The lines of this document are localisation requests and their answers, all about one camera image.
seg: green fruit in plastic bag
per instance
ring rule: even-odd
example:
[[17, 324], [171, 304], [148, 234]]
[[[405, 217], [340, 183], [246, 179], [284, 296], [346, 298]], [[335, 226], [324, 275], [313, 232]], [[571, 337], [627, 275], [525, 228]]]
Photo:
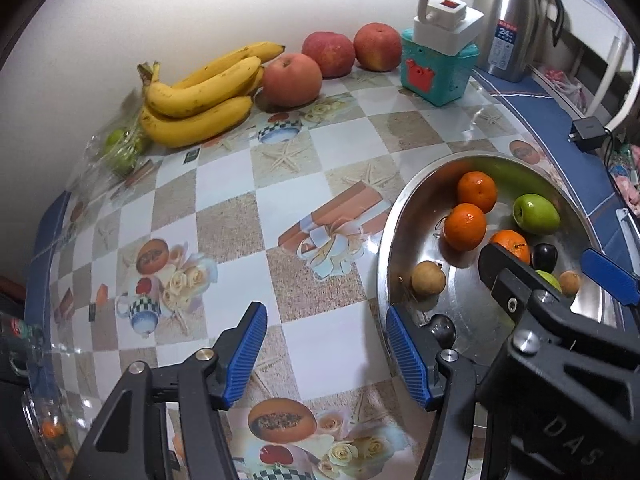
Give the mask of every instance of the green fruit in plastic bag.
[[104, 146], [102, 147], [102, 153], [109, 153], [111, 149], [119, 143], [127, 135], [126, 130], [118, 128], [113, 130], [107, 138], [104, 140]]
[[133, 146], [138, 155], [143, 155], [143, 153], [145, 153], [146, 150], [149, 149], [150, 145], [151, 145], [151, 139], [149, 139], [147, 136], [142, 134], [137, 134], [136, 138], [133, 140]]
[[136, 169], [138, 154], [131, 146], [123, 146], [107, 155], [107, 162], [111, 171], [118, 176], [125, 177]]

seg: plastic bag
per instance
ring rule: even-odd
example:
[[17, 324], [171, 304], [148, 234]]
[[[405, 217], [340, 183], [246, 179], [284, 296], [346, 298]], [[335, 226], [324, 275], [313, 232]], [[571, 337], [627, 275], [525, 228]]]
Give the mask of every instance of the plastic bag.
[[632, 144], [621, 144], [612, 151], [609, 158], [609, 173], [613, 177], [626, 206], [640, 218], [640, 194], [636, 189], [638, 182], [638, 155], [640, 149]]
[[151, 145], [138, 124], [142, 100], [133, 98], [125, 112], [91, 137], [66, 184], [88, 203], [113, 189], [137, 167]]
[[582, 113], [587, 111], [587, 99], [580, 81], [575, 78], [569, 79], [562, 70], [543, 68], [542, 72], [558, 93], [569, 99]]

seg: teal toy box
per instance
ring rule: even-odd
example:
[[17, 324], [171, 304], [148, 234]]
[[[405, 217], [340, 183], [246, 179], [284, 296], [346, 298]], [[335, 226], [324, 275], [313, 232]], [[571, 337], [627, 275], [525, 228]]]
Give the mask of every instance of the teal toy box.
[[436, 106], [462, 97], [471, 70], [476, 65], [478, 47], [469, 43], [455, 56], [445, 56], [426, 46], [414, 43], [414, 30], [402, 34], [402, 86], [427, 99]]

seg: red apple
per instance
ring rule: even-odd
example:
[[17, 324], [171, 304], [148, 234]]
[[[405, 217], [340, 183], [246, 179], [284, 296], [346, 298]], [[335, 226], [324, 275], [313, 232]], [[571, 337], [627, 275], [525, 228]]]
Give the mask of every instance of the red apple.
[[265, 464], [293, 464], [293, 455], [282, 446], [262, 446], [260, 448], [260, 460]]
[[351, 72], [356, 60], [353, 43], [344, 34], [314, 32], [302, 44], [302, 54], [313, 59], [322, 77], [342, 77]]
[[151, 280], [149, 278], [140, 278], [136, 285], [136, 294], [148, 294], [151, 292]]
[[400, 64], [400, 34], [384, 23], [364, 25], [353, 38], [358, 62], [366, 70], [388, 72]]
[[310, 103], [320, 94], [320, 67], [304, 54], [282, 54], [264, 69], [262, 91], [271, 104], [285, 108]]

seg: green apple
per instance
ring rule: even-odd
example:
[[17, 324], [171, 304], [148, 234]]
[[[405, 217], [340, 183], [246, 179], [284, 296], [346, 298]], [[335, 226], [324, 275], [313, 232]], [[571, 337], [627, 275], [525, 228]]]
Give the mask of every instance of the green apple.
[[118, 144], [119, 142], [122, 142], [122, 139], [126, 135], [127, 135], [127, 132], [122, 128], [113, 130], [107, 136], [107, 138], [104, 139], [104, 145], [102, 146], [102, 154], [106, 155], [107, 153], [109, 153], [116, 144]]
[[554, 205], [540, 195], [529, 193], [513, 203], [513, 219], [518, 227], [535, 235], [550, 235], [560, 227], [560, 215]]
[[537, 270], [536, 271], [540, 276], [542, 276], [545, 280], [547, 280], [551, 285], [553, 285], [557, 290], [562, 290], [562, 288], [560, 287], [560, 282], [558, 282], [558, 280], [556, 280], [556, 277], [552, 274], [549, 274], [548, 272], [545, 272], [544, 270]]
[[149, 139], [145, 134], [138, 133], [133, 139], [133, 145], [136, 149], [136, 153], [138, 155], [143, 155], [146, 150], [149, 149], [149, 146], [151, 146], [151, 139]]
[[106, 155], [106, 161], [111, 171], [121, 177], [126, 177], [136, 169], [138, 154], [132, 146], [122, 146]]

